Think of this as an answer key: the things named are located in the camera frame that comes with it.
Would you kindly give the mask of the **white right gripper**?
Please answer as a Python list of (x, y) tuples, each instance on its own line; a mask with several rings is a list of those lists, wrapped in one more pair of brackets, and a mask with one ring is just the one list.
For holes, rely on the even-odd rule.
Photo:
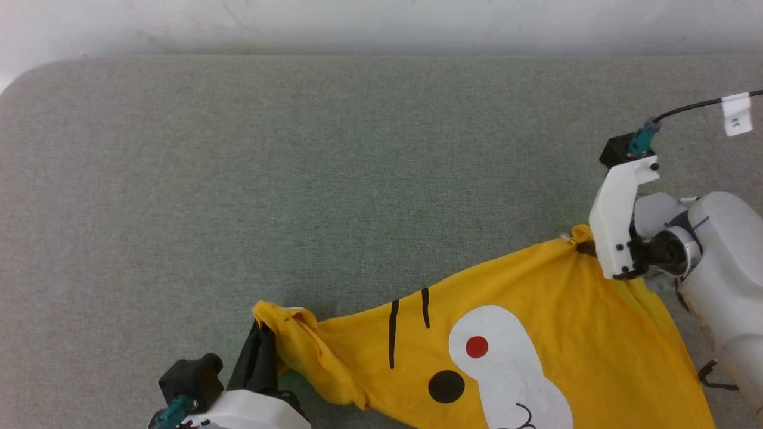
[(659, 179), (651, 156), (609, 169), (594, 199), (589, 225), (594, 241), (576, 244), (598, 258), (606, 279), (635, 279), (650, 271), (685, 277), (694, 267), (694, 236), (682, 225), (688, 207), (664, 192), (638, 196), (640, 185)]

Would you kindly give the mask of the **yellow cartoon face shirt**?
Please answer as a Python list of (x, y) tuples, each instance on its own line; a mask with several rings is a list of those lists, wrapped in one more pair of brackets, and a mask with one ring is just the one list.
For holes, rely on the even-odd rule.
[(354, 315), (253, 315), (324, 400), (417, 429), (716, 429), (662, 300), (605, 279), (583, 241), (578, 225)]

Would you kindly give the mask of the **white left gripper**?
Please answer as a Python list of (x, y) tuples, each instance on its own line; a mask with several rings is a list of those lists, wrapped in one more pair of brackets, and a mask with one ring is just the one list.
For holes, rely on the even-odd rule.
[(262, 344), (262, 391), (278, 391), (277, 342), (269, 327), (254, 321), (224, 391), (207, 412), (189, 415), (196, 429), (312, 429), (308, 419), (283, 399), (256, 391), (256, 364)]

